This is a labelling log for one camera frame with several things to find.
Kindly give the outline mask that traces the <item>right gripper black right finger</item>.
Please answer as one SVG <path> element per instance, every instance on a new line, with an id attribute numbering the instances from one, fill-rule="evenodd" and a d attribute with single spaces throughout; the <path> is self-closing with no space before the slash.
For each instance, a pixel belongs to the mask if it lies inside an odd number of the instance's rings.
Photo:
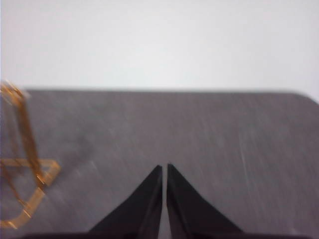
<path id="1" fill-rule="evenodd" d="M 248 233 L 208 203 L 173 164 L 167 165 L 166 206 L 174 239 L 306 239 Z"/>

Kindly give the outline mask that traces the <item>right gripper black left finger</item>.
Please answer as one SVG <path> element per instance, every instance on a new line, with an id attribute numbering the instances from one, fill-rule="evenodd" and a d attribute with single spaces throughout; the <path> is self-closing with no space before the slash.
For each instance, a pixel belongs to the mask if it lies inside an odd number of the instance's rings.
<path id="1" fill-rule="evenodd" d="M 162 167 L 156 166 L 134 192 L 85 233 L 29 234 L 25 239 L 156 239 L 162 207 Z"/>

